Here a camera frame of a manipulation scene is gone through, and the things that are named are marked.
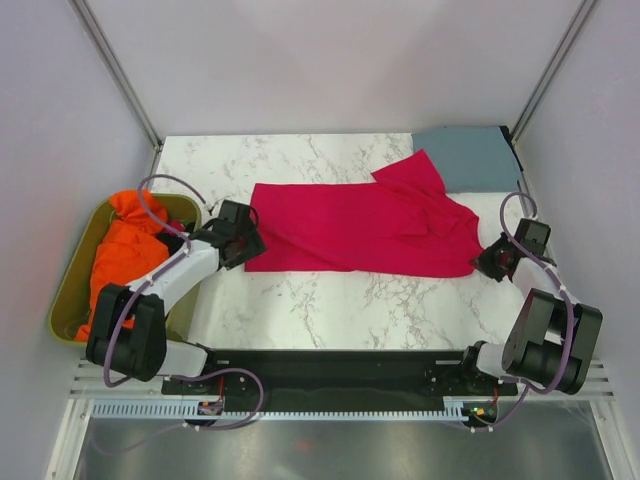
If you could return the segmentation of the red t-shirt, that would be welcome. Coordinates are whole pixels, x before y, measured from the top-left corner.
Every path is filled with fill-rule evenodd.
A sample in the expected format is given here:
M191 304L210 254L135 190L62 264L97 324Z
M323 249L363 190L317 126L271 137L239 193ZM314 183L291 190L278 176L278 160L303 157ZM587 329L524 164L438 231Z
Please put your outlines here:
M353 272L430 278L470 275L482 251L479 218L446 193L420 150L368 183L255 185L265 253L253 273Z

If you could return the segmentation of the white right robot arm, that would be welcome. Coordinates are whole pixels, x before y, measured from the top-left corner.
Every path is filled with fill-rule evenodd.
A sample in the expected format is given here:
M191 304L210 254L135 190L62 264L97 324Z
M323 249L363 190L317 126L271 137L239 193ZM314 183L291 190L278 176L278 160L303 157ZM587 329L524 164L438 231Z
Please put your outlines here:
M521 219L513 237L503 232L474 260L486 277L517 286L524 303L504 343L467 347L457 371L465 391L481 393L494 378L511 378L537 393L574 395L584 385L603 314L566 290L546 256L550 233L544 223Z

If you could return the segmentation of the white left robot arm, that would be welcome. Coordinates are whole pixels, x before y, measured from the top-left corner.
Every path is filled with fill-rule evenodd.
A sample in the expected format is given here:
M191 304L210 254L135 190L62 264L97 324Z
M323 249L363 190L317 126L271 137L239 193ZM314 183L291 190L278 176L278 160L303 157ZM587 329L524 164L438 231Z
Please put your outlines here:
M186 236L168 260L126 285L111 283L100 291L86 358L103 367L107 387L177 376L198 393L216 388L218 367L203 348L169 340L166 317L206 278L263 254L258 225L254 207L225 200L218 216Z

